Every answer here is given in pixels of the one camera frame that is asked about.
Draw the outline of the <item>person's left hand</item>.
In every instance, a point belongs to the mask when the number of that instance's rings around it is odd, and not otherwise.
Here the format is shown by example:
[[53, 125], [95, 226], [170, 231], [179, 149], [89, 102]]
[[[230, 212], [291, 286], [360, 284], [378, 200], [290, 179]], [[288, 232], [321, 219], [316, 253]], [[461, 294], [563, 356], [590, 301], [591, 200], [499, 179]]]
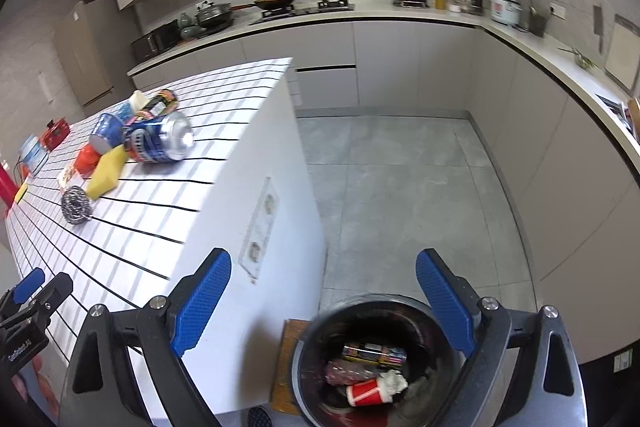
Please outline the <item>person's left hand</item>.
[[60, 403], [42, 369], [43, 358], [36, 355], [12, 377], [12, 383], [25, 402], [32, 399], [38, 409], [45, 413], [54, 425], [58, 425]]

